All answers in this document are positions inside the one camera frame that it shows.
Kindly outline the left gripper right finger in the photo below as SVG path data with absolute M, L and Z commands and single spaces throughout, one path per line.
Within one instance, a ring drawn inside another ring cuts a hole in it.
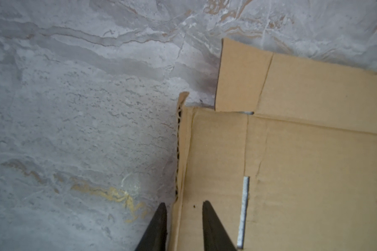
M 236 251 L 212 204 L 207 200 L 202 206 L 204 251 Z

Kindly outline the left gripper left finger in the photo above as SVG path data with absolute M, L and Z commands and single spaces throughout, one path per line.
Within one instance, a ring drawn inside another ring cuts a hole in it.
M 135 251 L 165 251 L 167 242 L 167 208 L 162 202 L 152 217 Z

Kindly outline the brown cardboard box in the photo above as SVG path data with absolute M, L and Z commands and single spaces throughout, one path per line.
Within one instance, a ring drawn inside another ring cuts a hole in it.
M 187 97 L 169 250 L 209 201 L 244 251 L 377 251 L 377 72 L 225 38 L 214 109 Z

